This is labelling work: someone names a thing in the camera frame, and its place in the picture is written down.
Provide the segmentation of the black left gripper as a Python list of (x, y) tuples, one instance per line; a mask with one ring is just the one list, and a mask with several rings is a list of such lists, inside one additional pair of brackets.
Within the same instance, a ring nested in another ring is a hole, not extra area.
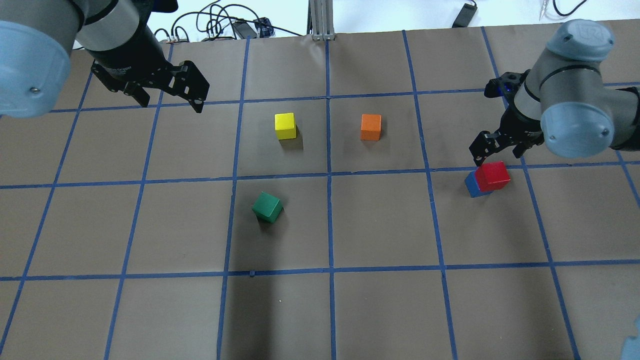
[(190, 60), (179, 65), (166, 62), (146, 77), (134, 80), (118, 79), (96, 60), (91, 66), (91, 72), (108, 91), (122, 92), (143, 108), (147, 108), (150, 101), (146, 89), (158, 89), (170, 96), (182, 98), (197, 114), (201, 114), (210, 90), (210, 83)]

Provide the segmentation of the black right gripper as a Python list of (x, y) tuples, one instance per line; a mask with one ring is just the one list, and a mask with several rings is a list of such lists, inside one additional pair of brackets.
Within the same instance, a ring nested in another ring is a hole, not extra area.
[(527, 150), (544, 143), (541, 121), (522, 114), (514, 107), (503, 113), (497, 130), (482, 130), (469, 146), (476, 167), (482, 166), (493, 154), (514, 147), (514, 157), (521, 158)]

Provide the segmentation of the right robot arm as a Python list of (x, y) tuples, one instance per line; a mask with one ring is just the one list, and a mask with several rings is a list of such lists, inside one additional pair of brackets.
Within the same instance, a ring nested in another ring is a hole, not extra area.
[(569, 20), (531, 69), (489, 80), (484, 96), (508, 105), (498, 129), (483, 130), (471, 142), (474, 164), (509, 147), (515, 158), (540, 145), (563, 158), (589, 158), (608, 149), (637, 152), (639, 88), (610, 89), (602, 80), (601, 63), (614, 45), (615, 35), (605, 25)]

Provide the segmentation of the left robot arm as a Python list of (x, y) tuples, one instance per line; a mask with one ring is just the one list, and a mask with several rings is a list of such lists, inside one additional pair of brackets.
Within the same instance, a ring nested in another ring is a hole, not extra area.
[(39, 117), (57, 104), (79, 43), (91, 72), (110, 92), (141, 107), (147, 89), (187, 101), (201, 113), (210, 84), (196, 64), (171, 64), (147, 25), (152, 13), (174, 13), (176, 0), (3, 0), (0, 3), (0, 112)]

